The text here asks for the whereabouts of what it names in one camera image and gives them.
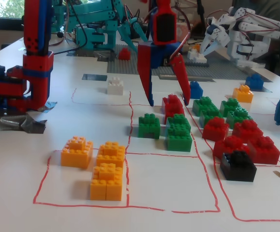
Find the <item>green lego brick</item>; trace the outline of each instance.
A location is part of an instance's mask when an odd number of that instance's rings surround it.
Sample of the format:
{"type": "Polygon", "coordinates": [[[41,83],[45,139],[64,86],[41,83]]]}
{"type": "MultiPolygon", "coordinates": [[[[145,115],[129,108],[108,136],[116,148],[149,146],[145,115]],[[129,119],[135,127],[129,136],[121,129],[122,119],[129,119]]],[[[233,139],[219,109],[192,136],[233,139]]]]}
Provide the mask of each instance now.
{"type": "Polygon", "coordinates": [[[214,111],[204,110],[201,112],[199,122],[200,122],[200,126],[202,128],[204,128],[204,126],[209,122],[209,120],[213,119],[214,117],[223,118],[223,116],[221,115],[221,113],[218,111],[217,108],[216,108],[216,110],[214,110],[214,111]]]}
{"type": "Polygon", "coordinates": [[[220,113],[223,117],[228,116],[229,111],[235,111],[238,107],[241,107],[237,99],[229,98],[228,101],[221,102],[220,113]]]}
{"type": "Polygon", "coordinates": [[[154,114],[145,114],[144,117],[139,117],[139,138],[147,138],[147,134],[153,134],[154,139],[160,137],[160,122],[154,114]]]}
{"type": "Polygon", "coordinates": [[[212,100],[209,97],[201,97],[200,100],[193,101],[192,111],[196,116],[200,116],[201,111],[206,110],[212,105],[214,106],[212,100]]]}
{"type": "Polygon", "coordinates": [[[192,148],[192,137],[189,134],[186,136],[169,135],[166,138],[168,151],[185,151],[190,152],[192,148]]]}
{"type": "Polygon", "coordinates": [[[190,132],[192,128],[183,114],[175,114],[174,117],[167,118],[166,134],[169,128],[173,128],[173,125],[183,125],[188,130],[188,132],[190,132]]]}
{"type": "Polygon", "coordinates": [[[226,123],[230,125],[230,128],[233,129],[235,126],[235,123],[237,122],[243,122],[243,120],[248,119],[252,120],[252,117],[249,116],[247,110],[238,107],[235,111],[229,111],[228,116],[226,119],[226,123]]]}

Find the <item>white table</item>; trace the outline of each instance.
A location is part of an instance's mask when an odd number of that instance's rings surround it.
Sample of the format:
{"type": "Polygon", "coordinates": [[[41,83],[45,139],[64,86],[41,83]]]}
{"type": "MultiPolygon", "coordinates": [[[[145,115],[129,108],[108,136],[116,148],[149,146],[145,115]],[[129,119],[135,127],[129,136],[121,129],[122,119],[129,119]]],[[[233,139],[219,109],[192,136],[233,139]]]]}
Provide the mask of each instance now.
{"type": "MultiPolygon", "coordinates": [[[[21,65],[22,46],[17,41],[0,51],[0,65],[7,69],[21,65]]],[[[280,162],[258,166],[253,183],[226,181],[219,160],[214,163],[212,158],[209,146],[214,143],[206,144],[196,126],[198,117],[189,114],[192,100],[185,108],[192,126],[190,153],[166,151],[164,137],[137,138],[138,117],[155,113],[162,121],[162,97],[179,95],[178,82],[152,77],[156,105],[152,108],[138,75],[110,74],[106,67],[96,58],[55,56],[49,101],[58,104],[47,114],[30,113],[36,120],[48,120],[44,134],[0,132],[0,231],[280,230],[280,178],[273,173],[280,172],[280,162]],[[84,73],[120,77],[124,95],[107,95],[107,82],[82,80],[84,73]],[[74,135],[93,141],[96,149],[106,141],[129,146],[121,202],[88,200],[93,163],[87,171],[59,166],[59,150],[74,135]]],[[[252,104],[241,105],[280,150],[280,126],[273,115],[280,77],[257,71],[273,81],[265,83],[272,93],[255,92],[252,104]]],[[[241,81],[215,81],[200,85],[204,96],[219,107],[241,81]]]]}

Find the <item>gray baseplate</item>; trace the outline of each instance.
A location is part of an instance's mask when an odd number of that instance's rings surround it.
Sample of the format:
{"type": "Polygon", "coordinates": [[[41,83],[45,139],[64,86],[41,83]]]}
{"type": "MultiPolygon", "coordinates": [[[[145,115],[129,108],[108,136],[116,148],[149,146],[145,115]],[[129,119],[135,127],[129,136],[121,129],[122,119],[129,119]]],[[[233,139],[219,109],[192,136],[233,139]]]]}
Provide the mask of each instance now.
{"type": "MultiPolygon", "coordinates": [[[[121,49],[128,47],[127,45],[116,45],[114,51],[119,54],[121,49]]],[[[131,51],[131,60],[119,60],[109,61],[107,64],[108,73],[119,73],[119,74],[134,74],[138,75],[137,71],[137,54],[131,51]]],[[[219,55],[217,52],[213,52],[206,56],[209,67],[200,66],[190,66],[190,60],[187,55],[183,55],[186,62],[186,70],[188,76],[193,77],[210,77],[213,79],[222,80],[246,80],[248,74],[241,71],[232,62],[228,61],[226,58],[219,55]]],[[[173,75],[171,67],[159,67],[152,70],[152,75],[173,75]]],[[[264,82],[271,82],[265,77],[262,77],[264,82]]]]}

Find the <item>window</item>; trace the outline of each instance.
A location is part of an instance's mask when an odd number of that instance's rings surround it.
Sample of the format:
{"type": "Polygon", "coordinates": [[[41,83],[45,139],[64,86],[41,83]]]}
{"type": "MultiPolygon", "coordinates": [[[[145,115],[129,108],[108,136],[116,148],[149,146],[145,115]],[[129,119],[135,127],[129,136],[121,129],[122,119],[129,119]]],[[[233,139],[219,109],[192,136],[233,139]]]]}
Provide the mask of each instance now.
{"type": "Polygon", "coordinates": [[[0,17],[21,18],[25,0],[0,0],[0,17]]]}

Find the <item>small brown object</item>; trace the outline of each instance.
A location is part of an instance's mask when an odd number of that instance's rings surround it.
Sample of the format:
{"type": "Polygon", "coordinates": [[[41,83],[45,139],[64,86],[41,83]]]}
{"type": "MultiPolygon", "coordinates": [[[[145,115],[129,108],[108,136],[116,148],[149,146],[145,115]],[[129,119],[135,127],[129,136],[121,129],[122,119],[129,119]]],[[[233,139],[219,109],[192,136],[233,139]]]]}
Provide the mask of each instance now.
{"type": "Polygon", "coordinates": [[[279,171],[273,171],[275,175],[277,175],[280,178],[280,172],[279,171]]]}

